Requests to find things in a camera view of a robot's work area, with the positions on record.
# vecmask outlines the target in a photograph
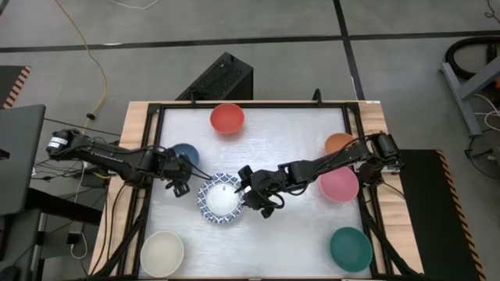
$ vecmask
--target metal stand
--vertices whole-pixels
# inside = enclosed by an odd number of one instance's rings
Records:
[[[467,128],[471,136],[479,136],[482,134],[479,123],[477,122],[474,111],[470,106],[470,99],[491,83],[495,78],[500,76],[500,57],[497,57],[487,66],[485,66],[479,73],[474,75],[463,85],[453,72],[451,66],[447,62],[443,62],[441,70],[446,76],[446,80],[452,89],[453,96],[460,107],[462,116],[466,121]]]
[[[25,208],[37,208],[49,215],[57,215],[95,226],[99,225],[102,216],[102,212],[94,208],[73,203],[33,188],[28,188]]]

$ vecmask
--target blue and white plate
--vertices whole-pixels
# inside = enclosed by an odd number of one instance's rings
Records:
[[[219,224],[236,219],[243,209],[243,192],[235,193],[239,187],[238,178],[226,173],[217,173],[205,181],[198,192],[202,215]]]

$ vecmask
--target floor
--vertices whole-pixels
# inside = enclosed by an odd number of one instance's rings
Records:
[[[467,130],[438,72],[450,44],[500,34],[500,25],[484,16],[486,1],[159,0],[147,10],[110,0],[61,2],[108,77],[108,96],[93,128],[120,133],[129,101],[176,98],[223,52],[255,68],[255,99],[310,99],[320,88],[327,99],[380,100],[400,148],[445,153],[485,274],[500,276],[498,181],[476,171],[463,154]],[[491,4],[500,11],[500,0]],[[42,103],[47,117],[82,124],[101,97],[102,78],[81,45],[53,0],[7,2],[0,15],[0,64],[33,68],[16,106]],[[470,70],[478,70],[483,58],[484,48],[457,54]],[[476,106],[489,111],[481,101]],[[45,122],[38,160],[46,158],[50,133],[62,128]],[[486,146],[485,139],[477,144]],[[494,163],[478,165],[498,175]],[[36,188],[69,194],[76,185],[53,180]],[[98,196],[82,201],[92,204]],[[48,226],[62,224],[49,219]],[[67,256],[48,259],[43,279],[83,276],[67,247],[53,248]]]

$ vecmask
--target teal bowl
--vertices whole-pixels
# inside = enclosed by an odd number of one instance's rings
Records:
[[[366,269],[373,257],[372,245],[366,235],[352,227],[335,231],[330,240],[330,253],[335,263],[347,272]]]

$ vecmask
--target white bowl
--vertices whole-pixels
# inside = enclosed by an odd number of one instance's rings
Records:
[[[167,277],[178,268],[184,258],[184,245],[179,236],[170,231],[151,235],[141,249],[141,266],[151,277]]]

